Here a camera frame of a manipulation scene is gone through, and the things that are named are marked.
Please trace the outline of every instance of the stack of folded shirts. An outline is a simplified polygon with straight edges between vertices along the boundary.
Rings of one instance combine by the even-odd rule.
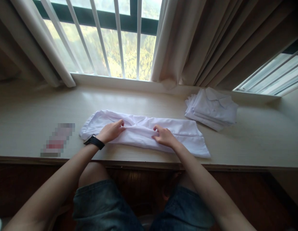
[[[232,97],[212,88],[199,90],[185,101],[188,106],[185,116],[199,121],[216,131],[236,123],[238,105]]]

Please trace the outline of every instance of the folded white shirt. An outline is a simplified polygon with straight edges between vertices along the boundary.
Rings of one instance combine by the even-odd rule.
[[[206,88],[197,94],[193,111],[227,124],[235,124],[237,108],[238,105],[232,101],[231,96]]]
[[[192,120],[196,120],[198,122],[201,122],[204,125],[207,125],[208,127],[211,127],[212,129],[216,130],[216,131],[221,131],[224,128],[224,125],[217,123],[215,121],[212,121],[208,118],[203,118],[197,115],[194,115],[192,106],[194,105],[196,99],[196,95],[193,95],[190,99],[188,98],[186,100],[186,104],[188,104],[188,108],[185,111],[185,116],[192,119]]]
[[[173,152],[169,147],[157,143],[152,136],[158,136],[153,130],[156,124],[168,128],[176,139],[181,142],[194,156],[210,158],[202,133],[198,130],[196,122],[192,120],[148,118],[108,110],[97,111],[86,121],[79,135],[85,140],[92,134],[98,134],[109,123],[124,120],[126,130],[111,143],[128,144],[142,148]]]

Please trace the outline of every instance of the person's left hand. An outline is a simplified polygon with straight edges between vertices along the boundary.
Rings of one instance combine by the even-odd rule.
[[[120,119],[117,122],[105,125],[96,138],[106,144],[116,139],[125,129],[124,121]]]

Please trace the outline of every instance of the forearm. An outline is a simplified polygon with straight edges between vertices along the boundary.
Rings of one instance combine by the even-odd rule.
[[[99,149],[89,144],[68,160],[23,205],[5,230],[15,225],[34,225],[43,228],[73,190],[87,164]]]
[[[195,157],[177,142],[173,149],[191,178],[194,187],[223,230],[233,228],[253,230],[254,228],[242,215],[238,207],[213,176]]]

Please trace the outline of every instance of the white desk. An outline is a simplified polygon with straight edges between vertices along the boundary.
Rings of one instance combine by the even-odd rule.
[[[212,156],[198,160],[217,168],[298,168],[298,126],[263,103],[248,104],[240,98],[234,93],[233,99],[240,105],[234,127],[217,133],[198,124]],[[58,158],[66,161],[83,147],[78,132],[95,111],[186,119],[185,99],[185,95],[80,84],[73,89],[54,89],[33,87],[21,80],[0,83],[0,162],[55,163],[56,158],[41,158],[40,151],[58,123],[75,123],[75,132]],[[175,154],[125,145],[107,145],[93,159],[110,165],[180,166]]]

